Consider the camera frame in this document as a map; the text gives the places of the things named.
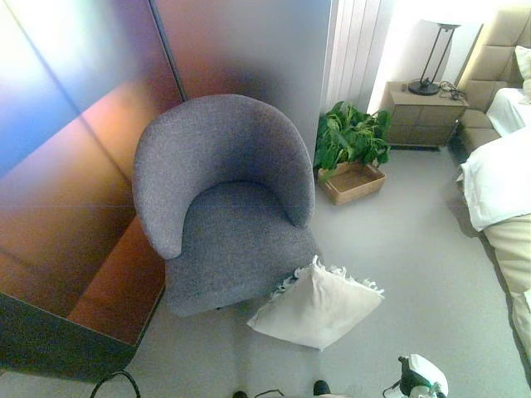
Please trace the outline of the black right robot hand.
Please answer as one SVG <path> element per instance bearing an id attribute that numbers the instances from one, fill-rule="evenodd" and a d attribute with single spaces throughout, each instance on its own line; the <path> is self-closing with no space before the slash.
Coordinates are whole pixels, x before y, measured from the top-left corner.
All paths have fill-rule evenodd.
<path id="1" fill-rule="evenodd" d="M 401 378 L 382 392 L 383 397 L 447 397 L 448 382 L 442 370 L 420 354 L 399 357 Z"/>

